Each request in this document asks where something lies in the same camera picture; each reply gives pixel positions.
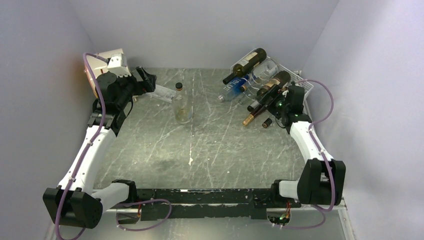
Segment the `dark primitivo wine bottle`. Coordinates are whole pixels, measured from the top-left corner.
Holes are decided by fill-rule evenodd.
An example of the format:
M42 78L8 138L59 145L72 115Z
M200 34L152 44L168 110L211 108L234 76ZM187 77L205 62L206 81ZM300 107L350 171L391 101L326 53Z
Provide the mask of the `dark primitivo wine bottle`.
M256 93L256 100L247 107L249 112L252 112L257 106L264 104L270 97L267 92L274 86L280 89L291 80L289 72L282 70L275 74L268 82L266 82Z

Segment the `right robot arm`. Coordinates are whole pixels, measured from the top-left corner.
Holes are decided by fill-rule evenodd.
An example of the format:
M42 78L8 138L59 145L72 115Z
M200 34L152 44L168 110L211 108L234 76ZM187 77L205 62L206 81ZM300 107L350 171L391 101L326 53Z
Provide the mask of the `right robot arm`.
M306 205L337 206L343 196L346 165L325 150L313 121L304 113L304 97L301 86L290 85L283 90L274 84L260 98L260 103L294 139L305 161L299 179L278 180L278 188L269 199L275 207L282 207L289 199Z

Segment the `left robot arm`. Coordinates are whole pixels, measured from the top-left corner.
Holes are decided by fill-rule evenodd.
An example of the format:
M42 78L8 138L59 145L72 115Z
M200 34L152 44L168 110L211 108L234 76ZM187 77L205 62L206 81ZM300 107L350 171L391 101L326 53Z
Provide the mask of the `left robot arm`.
M127 76L107 71L92 83L93 102L85 139L70 169L55 188L47 188L42 200L56 227L93 229L103 213L115 206L134 207L139 200L132 180L113 180L94 192L94 181L107 151L127 118L125 108L133 97L152 93L157 76L136 67Z

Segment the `clear bottle black cap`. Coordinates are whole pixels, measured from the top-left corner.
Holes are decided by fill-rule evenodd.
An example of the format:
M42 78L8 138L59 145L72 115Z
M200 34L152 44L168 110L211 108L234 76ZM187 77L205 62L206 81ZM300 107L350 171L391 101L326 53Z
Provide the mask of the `clear bottle black cap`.
M172 109L175 120L179 124L187 124L192 120L193 109L186 88L181 82L175 84L175 95L172 98Z

